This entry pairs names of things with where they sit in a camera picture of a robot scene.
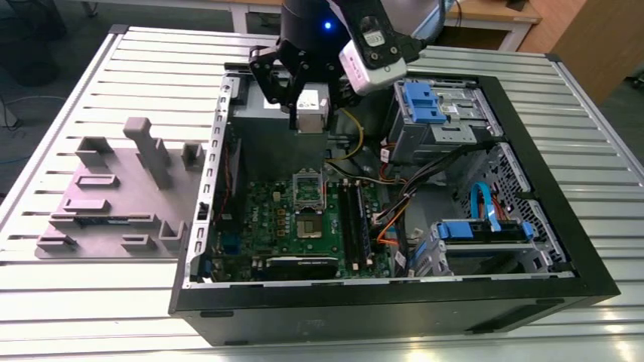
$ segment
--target ventilation grille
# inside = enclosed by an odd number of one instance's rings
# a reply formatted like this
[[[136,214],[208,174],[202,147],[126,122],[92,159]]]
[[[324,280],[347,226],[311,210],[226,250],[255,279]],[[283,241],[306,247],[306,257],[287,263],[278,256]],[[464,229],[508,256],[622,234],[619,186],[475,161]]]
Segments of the ventilation grille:
[[[523,200],[516,196],[523,190],[515,172],[512,171],[511,163],[500,150],[498,152],[491,152],[490,157],[494,159],[483,163],[486,168],[482,168],[482,170],[476,172],[470,184],[472,185],[475,182],[483,182],[491,186],[492,192],[496,193],[499,203],[508,212],[511,218],[519,217],[522,220],[528,221],[536,230],[535,241],[546,242],[548,240],[548,234],[546,233],[544,224],[536,217],[527,200]],[[467,219],[471,218],[470,189],[462,191],[462,194],[458,196],[458,203],[462,205],[460,211],[463,216]]]

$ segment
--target aluminum work table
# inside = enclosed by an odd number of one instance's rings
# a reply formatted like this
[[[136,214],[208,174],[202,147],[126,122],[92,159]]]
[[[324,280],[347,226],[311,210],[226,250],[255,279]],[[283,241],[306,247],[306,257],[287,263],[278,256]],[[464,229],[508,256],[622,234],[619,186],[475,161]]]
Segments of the aluminum work table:
[[[622,290],[592,308],[504,334],[212,348],[167,314],[175,260],[35,258],[80,138],[134,147],[123,122],[142,116],[168,149],[207,142],[224,62],[246,61],[248,47],[274,41],[135,27],[108,34],[0,206],[0,358],[644,360],[644,172],[566,68],[539,54],[430,48],[410,69],[499,77]]]

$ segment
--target gray component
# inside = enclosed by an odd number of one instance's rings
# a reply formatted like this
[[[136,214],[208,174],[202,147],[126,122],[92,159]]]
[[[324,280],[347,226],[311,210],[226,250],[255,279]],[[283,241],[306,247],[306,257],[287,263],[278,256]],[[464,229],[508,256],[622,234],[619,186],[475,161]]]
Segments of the gray component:
[[[63,210],[68,212],[103,213],[110,210],[110,202],[103,200],[68,199],[63,204]]]
[[[114,176],[120,180],[116,188],[80,187],[72,182],[63,196],[58,211],[51,215],[50,228],[42,240],[48,241],[44,247],[36,248],[35,255],[40,259],[120,259],[120,258],[175,258],[178,241],[176,234],[167,230],[162,232],[162,221],[172,228],[179,227],[179,234],[184,236],[184,220],[192,219],[202,173],[186,170],[182,150],[170,150],[167,172],[172,177],[175,187],[159,190],[154,180],[142,167],[136,149],[114,149],[112,153],[102,155]],[[80,165],[74,179],[96,176]],[[74,205],[87,201],[110,203],[107,211],[88,212],[78,209],[67,212],[67,201]],[[76,241],[78,247],[58,247],[51,245],[50,237],[60,238],[67,235]],[[150,242],[156,245],[131,253],[124,243],[124,235],[148,235]]]
[[[50,225],[59,230],[79,229],[82,225],[76,222],[75,215],[76,213],[54,213],[50,215]]]
[[[240,97],[240,86],[242,86],[242,78],[239,77],[230,77],[231,85],[231,99],[236,100]]]
[[[324,176],[315,170],[300,170],[294,174],[294,209],[302,211],[311,208],[318,212],[327,208],[324,198]]]
[[[182,150],[182,160],[186,171],[203,170],[203,163],[206,161],[206,151],[203,150],[202,143],[184,143]]]
[[[146,234],[123,235],[122,246],[130,252],[151,251],[158,248],[152,238]]]
[[[128,224],[136,230],[155,229],[159,230],[162,227],[162,220],[156,214],[142,214],[142,215],[128,215]]]
[[[552,259],[543,250],[534,250],[531,253],[526,253],[519,261],[527,273],[548,272],[548,267],[552,266]]]
[[[58,235],[42,236],[36,245],[47,252],[59,252],[75,250],[78,243],[70,238],[70,235],[59,233]]]
[[[487,121],[491,124],[491,133],[498,137],[503,136],[502,125],[499,124],[499,120],[496,119],[491,106],[487,104],[486,95],[480,89],[474,90],[474,96],[476,97],[478,104],[482,107],[482,112],[486,115]]]
[[[82,175],[76,178],[75,184],[82,189],[116,188],[119,187],[119,178],[110,174]]]
[[[163,243],[166,248],[174,253],[179,252],[182,247],[183,239],[188,237],[188,226],[182,220],[179,223],[178,232],[171,228],[171,225],[164,221],[162,223],[162,229],[159,230],[159,241]]]
[[[448,115],[444,124],[414,123],[404,98],[404,82],[395,84],[395,103],[399,105],[388,141],[396,144],[390,160],[394,164],[424,164],[440,152],[450,152],[463,144],[475,144],[491,135],[491,123],[476,89],[467,82],[450,83],[440,79],[427,81],[440,97],[439,107]]]
[[[299,133],[322,133],[327,125],[327,117],[323,115],[298,115],[296,120]]]
[[[436,144],[476,144],[472,127],[462,122],[452,121],[450,125],[432,124],[430,126]]]
[[[439,238],[436,225],[432,225],[430,236],[419,249],[423,247],[420,254],[410,261],[412,262],[410,268],[414,270],[414,277],[454,275],[446,258],[446,242]]]
[[[108,170],[103,156],[110,153],[114,153],[114,150],[104,137],[83,137],[76,156],[90,170]]]
[[[168,189],[172,187],[172,178],[167,170],[168,151],[163,140],[154,139],[150,135],[151,127],[148,118],[130,117],[123,127],[123,134],[138,144],[139,160],[148,169],[159,189]]]
[[[306,90],[318,91],[320,102],[328,98],[324,84],[308,84]],[[298,107],[299,116],[320,115],[326,118],[326,106],[318,107]],[[244,165],[250,179],[288,179],[303,168],[323,168],[328,132],[299,133],[290,129],[290,115],[266,102],[255,81],[248,85],[246,104],[235,106],[228,117],[234,133],[244,142]]]
[[[298,109],[298,132],[299,133],[323,133],[327,129],[327,115],[328,115],[328,99],[324,98],[319,102],[320,112],[308,109]]]
[[[447,253],[496,253],[503,251],[511,252],[527,252],[535,251],[534,244],[464,244],[464,245],[450,245],[447,244]]]
[[[127,34],[130,30],[130,25],[126,24],[114,24],[110,28],[110,34]]]

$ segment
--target black cable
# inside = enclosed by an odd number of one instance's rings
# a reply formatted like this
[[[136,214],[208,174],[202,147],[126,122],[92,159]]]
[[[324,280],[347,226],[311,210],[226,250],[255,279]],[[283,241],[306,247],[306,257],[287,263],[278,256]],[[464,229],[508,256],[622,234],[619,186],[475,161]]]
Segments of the black cable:
[[[352,174],[351,172],[347,172],[339,165],[336,165],[334,162],[327,162],[327,164],[335,168],[335,170],[338,172],[340,172],[340,174],[343,174],[344,176],[347,177],[356,177],[358,175]]]
[[[410,274],[410,243],[407,239],[407,229],[404,225],[404,212],[400,214],[399,219],[395,223],[396,235],[399,237],[399,251],[400,254],[404,256],[404,267],[402,268],[400,265],[396,263],[398,268],[395,268],[395,276],[396,278],[406,278]]]
[[[459,8],[459,15],[458,15],[458,18],[456,18],[456,27],[460,28],[462,24],[463,24],[463,8],[462,8],[462,3],[459,2],[459,0],[455,0],[455,2],[456,2],[456,6]]]
[[[363,168],[360,167],[360,164],[354,159],[354,157],[346,158],[346,160],[351,162],[351,164],[354,165],[355,169],[359,171],[360,176],[370,177],[370,175],[367,175],[367,172],[364,172]]]
[[[0,94],[0,103],[3,104],[3,120],[4,120],[4,128],[10,131],[10,132],[15,132],[19,130],[19,128],[23,126],[23,123],[19,119],[16,119],[16,123],[14,123],[14,126],[10,126],[10,122],[8,122],[8,117],[7,117],[7,102],[4,101],[4,97],[3,95]]]
[[[447,170],[447,168],[463,155],[467,155],[468,153],[475,151],[491,149],[498,143],[498,140],[491,140],[478,143],[475,145],[459,146],[459,148],[456,148],[451,153],[423,166],[404,184],[396,203],[394,204],[394,206],[383,210],[376,220],[383,219],[390,213],[400,209],[407,204],[410,198],[412,198],[418,187],[430,179],[430,177]]]
[[[431,44],[436,41],[439,35],[442,34],[443,27],[446,26],[446,16],[447,16],[447,9],[446,9],[446,0],[439,0],[439,22],[436,24],[436,28],[430,36],[423,40],[424,47],[427,44]]]

